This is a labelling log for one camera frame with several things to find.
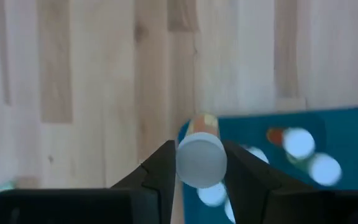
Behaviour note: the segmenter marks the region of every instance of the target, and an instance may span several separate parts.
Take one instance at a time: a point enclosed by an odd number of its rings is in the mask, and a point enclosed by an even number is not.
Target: white cap
[[[197,189],[200,200],[209,207],[218,207],[226,199],[226,188],[222,182],[206,189]]]
[[[222,142],[210,133],[186,136],[177,149],[177,174],[186,184],[203,189],[223,180],[227,155]]]
[[[313,136],[303,128],[290,128],[284,131],[283,147],[295,159],[306,159],[314,153]]]
[[[252,153],[254,156],[258,157],[259,159],[263,160],[266,163],[269,163],[269,160],[267,159],[266,155],[264,154],[264,152],[260,149],[258,149],[257,147],[251,147],[248,149],[248,151],[250,153]]]
[[[318,153],[309,163],[309,175],[323,186],[332,186],[341,179],[342,169],[334,158],[324,153]]]

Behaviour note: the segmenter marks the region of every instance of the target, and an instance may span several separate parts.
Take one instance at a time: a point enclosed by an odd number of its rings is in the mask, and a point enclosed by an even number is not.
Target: teal tray
[[[178,135],[185,137],[188,123]],[[323,187],[311,180],[308,174],[287,161],[283,149],[270,144],[266,132],[271,127],[301,127],[307,129],[316,141],[316,151],[333,156],[342,167],[342,179],[334,187]],[[358,190],[358,108],[345,110],[308,111],[248,117],[219,118],[222,140],[255,146],[267,156],[271,166],[318,189]],[[231,223],[224,205],[207,207],[198,198],[196,189],[183,184],[183,201],[186,224]]]

